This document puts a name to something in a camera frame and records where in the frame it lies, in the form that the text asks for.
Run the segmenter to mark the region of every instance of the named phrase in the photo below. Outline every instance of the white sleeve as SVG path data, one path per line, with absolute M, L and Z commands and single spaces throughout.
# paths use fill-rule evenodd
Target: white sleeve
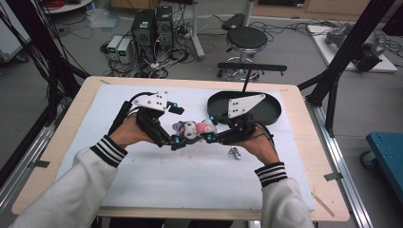
M 255 171 L 263 192 L 261 227 L 314 227 L 297 182 L 287 178 L 284 163 L 278 162 Z
M 126 154 L 108 136 L 78 152 L 65 175 L 27 207 L 10 227 L 89 227 L 116 177 L 116 167 Z

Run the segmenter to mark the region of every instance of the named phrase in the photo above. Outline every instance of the black pan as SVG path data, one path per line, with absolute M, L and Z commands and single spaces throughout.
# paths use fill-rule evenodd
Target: black pan
M 240 92 L 240 91 L 221 91 L 208 99 L 207 102 L 207 112 L 210 116 L 217 116 L 225 111 L 228 111 L 228 101 L 230 99 L 248 97 L 257 94 L 262 94 L 261 92 Z M 255 121 L 270 125 L 274 124 L 279 115 L 281 114 L 281 105 L 278 100 L 273 96 L 263 93 L 266 95 L 263 101 L 254 106 L 249 112 L 253 114 Z

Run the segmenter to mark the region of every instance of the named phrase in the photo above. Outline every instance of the hand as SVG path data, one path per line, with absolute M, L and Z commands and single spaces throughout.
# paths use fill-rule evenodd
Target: hand
M 133 113 L 109 136 L 109 138 L 118 144 L 122 149 L 128 145 L 146 141 L 153 143 L 152 140 L 136 124 L 137 114 Z
M 264 165 L 279 162 L 275 148 L 259 126 L 256 127 L 255 133 L 249 140 L 237 142 L 235 145 L 245 148 L 249 153 L 255 155 Z

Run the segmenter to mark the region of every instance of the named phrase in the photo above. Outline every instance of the black stool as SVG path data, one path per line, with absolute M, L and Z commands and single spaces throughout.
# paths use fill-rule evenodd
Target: black stool
M 241 64 L 248 62 L 253 64 L 253 61 L 246 58 L 246 54 L 256 54 L 262 50 L 264 50 L 267 46 L 268 39 L 266 34 L 257 29 L 250 27 L 236 27 L 232 28 L 228 31 L 226 36 L 227 45 L 230 49 L 236 50 L 240 52 L 240 57 L 232 57 L 229 58 L 225 63 L 228 63 L 233 60 L 239 60 Z M 235 72 L 228 72 L 227 69 L 220 69 L 219 77 L 222 76 L 222 73 L 225 72 L 228 75 L 227 81 L 231 79 L 236 80 L 245 80 L 246 79 L 246 70 L 244 69 L 236 69 Z M 259 77 L 258 73 L 253 74 L 250 79 L 257 79 Z

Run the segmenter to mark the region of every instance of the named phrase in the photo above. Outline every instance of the wooden table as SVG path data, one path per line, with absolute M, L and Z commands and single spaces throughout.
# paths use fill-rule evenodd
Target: wooden table
M 64 154 L 73 141 L 78 127 L 101 85 L 172 86 L 239 90 L 242 90 L 243 87 L 242 83 L 231 82 L 110 77 L 90 77 L 86 79 L 41 157 L 42 161 L 48 161 L 50 165 L 47 168 L 35 167 L 18 199 L 12 206 L 13 213 L 20 214 L 54 182 Z M 324 178 L 325 175 L 332 173 L 332 169 L 298 88 L 295 85 L 249 84 L 248 90 L 278 91 L 281 95 L 283 108 L 287 112 L 291 128 L 293 129 L 297 149 L 316 205 L 316 210 L 311 213 L 312 220 L 345 221 L 349 219 L 350 215 L 336 181 L 326 181 Z M 260 219 L 260 210 L 102 207 L 98 216 L 258 220 Z

